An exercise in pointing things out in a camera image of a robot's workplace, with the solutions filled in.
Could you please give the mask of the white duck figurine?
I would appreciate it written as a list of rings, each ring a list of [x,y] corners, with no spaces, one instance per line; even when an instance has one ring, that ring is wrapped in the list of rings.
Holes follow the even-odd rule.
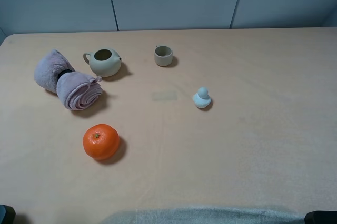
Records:
[[[199,109],[206,108],[211,103],[211,98],[206,87],[199,88],[193,95],[193,103]]]

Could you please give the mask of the grey cloth at bottom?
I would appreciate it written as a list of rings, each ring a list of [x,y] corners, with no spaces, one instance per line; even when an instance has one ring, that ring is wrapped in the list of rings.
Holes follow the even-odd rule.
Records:
[[[102,223],[305,223],[304,216],[252,208],[175,208],[120,211]]]

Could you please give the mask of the rolled pink towel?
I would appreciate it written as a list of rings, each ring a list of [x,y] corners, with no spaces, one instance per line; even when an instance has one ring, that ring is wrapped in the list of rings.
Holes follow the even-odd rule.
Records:
[[[40,87],[56,94],[68,110],[87,109],[103,93],[100,76],[76,71],[55,49],[37,63],[34,80]]]

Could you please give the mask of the beige ceramic teapot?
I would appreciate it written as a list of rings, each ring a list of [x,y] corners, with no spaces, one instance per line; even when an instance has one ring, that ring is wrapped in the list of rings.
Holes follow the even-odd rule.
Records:
[[[97,76],[110,77],[121,68],[122,58],[113,49],[103,48],[96,52],[84,53],[84,61]]]

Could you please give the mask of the orange mandarin fruit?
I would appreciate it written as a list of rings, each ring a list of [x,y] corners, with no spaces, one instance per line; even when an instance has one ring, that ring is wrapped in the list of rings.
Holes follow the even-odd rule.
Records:
[[[120,137],[117,131],[107,124],[98,124],[83,136],[83,147],[87,155],[95,160],[111,158],[118,150]]]

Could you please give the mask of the black object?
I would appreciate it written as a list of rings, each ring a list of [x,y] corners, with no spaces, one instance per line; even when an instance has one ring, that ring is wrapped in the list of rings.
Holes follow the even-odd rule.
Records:
[[[0,224],[13,224],[16,216],[15,210],[7,205],[0,205]]]
[[[337,224],[337,211],[313,211],[306,214],[305,224]]]

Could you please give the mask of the beige ceramic cup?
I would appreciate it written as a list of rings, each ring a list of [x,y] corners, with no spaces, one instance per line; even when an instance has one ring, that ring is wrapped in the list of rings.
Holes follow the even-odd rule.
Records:
[[[157,65],[166,67],[173,61],[173,51],[168,46],[156,46],[154,51],[154,60]]]

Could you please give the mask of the black object bottom right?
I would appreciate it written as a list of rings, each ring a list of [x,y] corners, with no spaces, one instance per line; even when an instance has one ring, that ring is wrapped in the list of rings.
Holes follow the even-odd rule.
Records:
[[[306,214],[305,224],[337,224],[337,211],[313,211]]]

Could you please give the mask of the black object bottom left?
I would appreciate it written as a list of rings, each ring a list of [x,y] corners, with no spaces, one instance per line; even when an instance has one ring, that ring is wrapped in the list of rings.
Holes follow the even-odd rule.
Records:
[[[0,224],[13,224],[16,216],[15,210],[7,205],[0,205]]]

